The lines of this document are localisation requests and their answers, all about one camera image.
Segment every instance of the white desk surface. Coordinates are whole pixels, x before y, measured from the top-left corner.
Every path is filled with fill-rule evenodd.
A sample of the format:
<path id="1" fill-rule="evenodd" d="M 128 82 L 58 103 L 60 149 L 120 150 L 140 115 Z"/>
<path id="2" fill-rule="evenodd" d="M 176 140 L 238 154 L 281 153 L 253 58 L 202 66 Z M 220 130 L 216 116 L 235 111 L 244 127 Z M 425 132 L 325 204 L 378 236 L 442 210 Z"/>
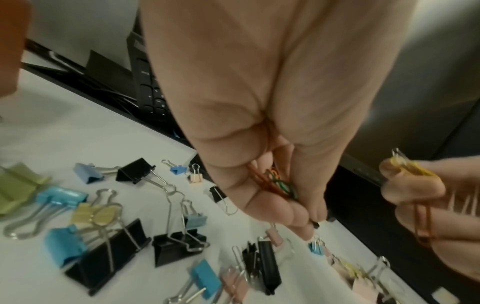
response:
<path id="1" fill-rule="evenodd" d="M 124 222 L 140 218 L 146 235 L 153 237 L 166 232 L 168 213 L 165 195 L 158 188 L 143 182 L 119 183 L 112 177 L 85 185 L 73 172 L 76 162 L 109 167 L 143 157 L 157 166 L 158 174 L 177 185 L 199 212 L 208 215 L 207 226 L 199 233 L 211 243 L 200 255 L 159 268 L 154 266 L 154 249 L 149 245 L 90 298 L 83 286 L 54 265 L 43 244 L 48 229 L 68 225 L 71 214 L 67 212 L 50 221 L 35 238 L 19 241 L 0 236 L 1 303 L 162 303 L 184 285 L 189 277 L 187 268 L 195 261 L 206 258 L 219 272 L 235 262 L 233 245 L 255 241 L 268 227 L 240 211 L 227 216 L 206 194 L 211 183 L 189 185 L 184 176 L 174 176 L 161 164 L 162 159 L 183 164 L 195 154 L 193 149 L 27 71 L 20 73 L 17 93 L 0 100 L 0 115 L 0 164 L 24 162 L 35 172 L 52 176 L 55 184 L 89 193 L 89 200 L 97 189 L 115 189 L 115 201 L 124 205 Z M 173 208 L 175 231 L 181 225 L 179 212 Z M 0 229 L 6 223 L 0 222 Z M 274 296 L 251 289 L 245 304 L 360 302 L 325 258 L 311 254 L 306 243 L 286 228 L 279 230 L 292 240 L 296 251 L 294 258 L 280 267 L 283 283 Z M 370 268 L 376 261 L 375 255 L 338 222 L 321 223 L 317 233 L 335 255 L 351 263 Z M 382 281 L 400 293 L 397 297 L 403 303 L 425 303 L 392 271 L 385 271 Z M 226 298 L 224 294 L 220 303 Z M 202 302 L 199 298 L 194 303 Z"/>

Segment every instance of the hand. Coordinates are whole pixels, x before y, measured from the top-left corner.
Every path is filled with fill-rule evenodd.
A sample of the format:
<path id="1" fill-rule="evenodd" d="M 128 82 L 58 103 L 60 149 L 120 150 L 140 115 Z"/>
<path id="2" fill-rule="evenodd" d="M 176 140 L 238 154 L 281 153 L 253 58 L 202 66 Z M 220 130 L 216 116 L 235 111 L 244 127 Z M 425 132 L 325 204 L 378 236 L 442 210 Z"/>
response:
<path id="1" fill-rule="evenodd" d="M 383 161 L 380 171 L 388 178 L 382 187 L 383 197 L 397 205 L 398 221 L 411 232 L 414 232 L 414 209 L 406 203 L 421 201 L 432 206 L 431 230 L 438 238 L 431 241 L 433 251 L 448 267 L 480 281 L 480 212 L 477 205 L 480 157 L 418 164 L 440 178 L 405 174 L 394 169 L 389 160 Z M 420 207 L 419 211 L 420 227 L 423 227 L 425 208 Z"/>
<path id="2" fill-rule="evenodd" d="M 172 113 L 210 176 L 246 214 L 304 239 L 393 65 L 413 0 L 141 0 L 146 47 Z M 246 164 L 275 163 L 299 202 Z"/>

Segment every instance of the green binder clip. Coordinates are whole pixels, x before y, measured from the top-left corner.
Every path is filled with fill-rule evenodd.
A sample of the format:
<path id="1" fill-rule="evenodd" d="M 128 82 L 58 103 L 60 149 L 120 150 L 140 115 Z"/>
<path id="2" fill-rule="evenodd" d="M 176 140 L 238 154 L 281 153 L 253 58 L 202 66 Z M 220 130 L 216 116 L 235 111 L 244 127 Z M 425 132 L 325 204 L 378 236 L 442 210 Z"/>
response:
<path id="1" fill-rule="evenodd" d="M 0 218 L 26 204 L 33 194 L 50 181 L 18 163 L 10 168 L 0 166 Z"/>

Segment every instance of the white table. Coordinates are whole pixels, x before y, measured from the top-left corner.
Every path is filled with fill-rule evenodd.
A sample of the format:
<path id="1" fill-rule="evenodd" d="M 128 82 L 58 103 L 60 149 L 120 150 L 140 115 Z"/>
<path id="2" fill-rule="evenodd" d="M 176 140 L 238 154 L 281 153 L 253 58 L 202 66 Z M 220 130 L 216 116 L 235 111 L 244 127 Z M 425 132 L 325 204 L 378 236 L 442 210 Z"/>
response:
<path id="1" fill-rule="evenodd" d="M 22 161 L 35 172 L 52 176 L 55 184 L 89 193 L 90 200 L 97 189 L 115 189 L 115 201 L 124 205 L 125 223 L 140 218 L 147 236 L 164 234 L 169 205 L 158 188 L 143 182 L 119 183 L 112 177 L 85 185 L 73 172 L 76 162 L 109 167 L 143 157 L 157 166 L 158 174 L 177 185 L 199 212 L 208 215 L 208 224 L 199 233 L 211 243 L 200 255 L 159 268 L 154 267 L 154 249 L 149 245 L 90 298 L 83 286 L 56 268 L 43 244 L 49 228 L 68 225 L 68 212 L 49 222 L 35 238 L 18 241 L 0 236 L 1 303 L 161 303 L 180 290 L 189 277 L 187 268 L 195 261 L 206 258 L 218 272 L 234 264 L 233 245 L 255 241 L 268 227 L 241 212 L 227 216 L 206 195 L 211 183 L 190 185 L 185 176 L 174 176 L 161 164 L 162 159 L 183 164 L 194 156 L 193 149 L 29 72 L 21 72 L 16 94 L 0 100 L 0 115 L 0 164 Z M 178 231 L 179 208 L 174 207 L 173 213 Z M 0 229 L 5 225 L 0 222 Z M 283 283 L 275 296 L 251 289 L 245 304 L 359 302 L 324 258 L 311 254 L 305 242 L 286 228 L 279 229 L 292 240 L 296 251 L 294 258 L 280 267 Z M 369 268 L 376 261 L 373 253 L 338 222 L 322 223 L 318 234 L 334 254 L 352 263 Z M 403 303 L 425 303 L 392 271 L 386 271 L 382 281 L 402 290 L 398 298 Z"/>

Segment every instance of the black keyboard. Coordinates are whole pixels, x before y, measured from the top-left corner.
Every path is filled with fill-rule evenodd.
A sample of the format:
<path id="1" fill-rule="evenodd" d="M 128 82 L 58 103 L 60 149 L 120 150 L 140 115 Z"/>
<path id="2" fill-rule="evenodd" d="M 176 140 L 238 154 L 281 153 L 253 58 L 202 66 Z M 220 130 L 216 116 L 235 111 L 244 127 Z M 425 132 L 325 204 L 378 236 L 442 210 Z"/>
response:
<path id="1" fill-rule="evenodd" d="M 127 48 L 140 114 L 147 120 L 175 123 L 150 67 L 143 37 L 131 32 L 127 38 Z"/>

